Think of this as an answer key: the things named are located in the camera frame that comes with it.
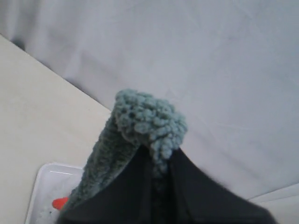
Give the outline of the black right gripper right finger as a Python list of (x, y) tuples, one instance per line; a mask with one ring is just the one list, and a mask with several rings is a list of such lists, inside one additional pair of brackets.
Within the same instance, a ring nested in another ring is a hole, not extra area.
[(265, 208), (218, 184), (184, 154), (175, 150), (168, 161), (177, 224), (275, 224)]

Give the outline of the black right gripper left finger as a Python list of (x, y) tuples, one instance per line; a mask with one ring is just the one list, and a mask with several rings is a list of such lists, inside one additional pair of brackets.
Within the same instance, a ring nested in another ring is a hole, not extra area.
[(151, 223), (152, 161), (141, 146), (124, 170), (101, 192), (65, 211), (60, 224)]

